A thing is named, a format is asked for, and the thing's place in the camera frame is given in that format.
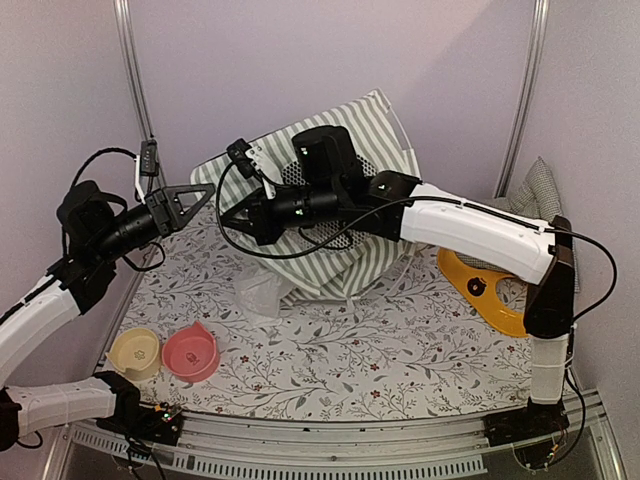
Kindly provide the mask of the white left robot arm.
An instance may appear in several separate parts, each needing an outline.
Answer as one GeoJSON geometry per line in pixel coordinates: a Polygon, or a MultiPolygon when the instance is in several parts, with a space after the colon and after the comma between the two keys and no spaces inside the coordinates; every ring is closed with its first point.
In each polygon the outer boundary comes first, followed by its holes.
{"type": "MultiPolygon", "coordinates": [[[[134,208],[92,180],[70,188],[56,215],[69,250],[36,286],[1,317],[1,379],[61,327],[105,296],[116,263],[130,252],[184,229],[214,195],[212,184],[171,186],[134,208]]],[[[113,431],[138,434],[148,426],[140,392],[114,371],[44,387],[1,386],[1,448],[48,427],[99,419],[113,431]]]]}

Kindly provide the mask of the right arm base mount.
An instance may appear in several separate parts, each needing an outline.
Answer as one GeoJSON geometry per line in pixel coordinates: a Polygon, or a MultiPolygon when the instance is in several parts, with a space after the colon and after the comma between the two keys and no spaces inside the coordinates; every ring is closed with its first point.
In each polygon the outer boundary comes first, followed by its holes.
{"type": "Polygon", "coordinates": [[[528,403],[525,407],[483,418],[484,436],[492,447],[550,435],[568,427],[562,402],[554,405],[528,403]]]}

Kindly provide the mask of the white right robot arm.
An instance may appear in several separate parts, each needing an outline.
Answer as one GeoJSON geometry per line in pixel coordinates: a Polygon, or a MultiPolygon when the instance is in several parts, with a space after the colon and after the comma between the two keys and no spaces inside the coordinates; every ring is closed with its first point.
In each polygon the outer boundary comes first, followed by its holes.
{"type": "Polygon", "coordinates": [[[574,322],[574,256],[570,223],[527,219],[446,193],[409,174],[364,174],[348,130],[323,125],[296,134],[295,156],[305,180],[281,185],[264,169],[267,157],[239,139],[226,153],[245,179],[263,183],[227,211],[222,231],[275,244],[288,229],[338,222],[393,241],[432,244],[505,270],[529,287],[524,329],[532,341],[530,404],[517,427],[537,436],[552,424],[562,397],[574,322]]]}

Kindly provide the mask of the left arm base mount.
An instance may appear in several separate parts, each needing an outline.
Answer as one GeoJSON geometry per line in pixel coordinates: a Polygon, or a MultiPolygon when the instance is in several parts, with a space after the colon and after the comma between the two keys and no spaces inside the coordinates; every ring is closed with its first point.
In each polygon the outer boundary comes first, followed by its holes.
{"type": "Polygon", "coordinates": [[[98,418],[98,428],[133,440],[169,446],[178,444],[184,424],[181,406],[167,402],[143,405],[136,387],[111,387],[110,391],[116,397],[114,412],[109,417],[98,418]]]}

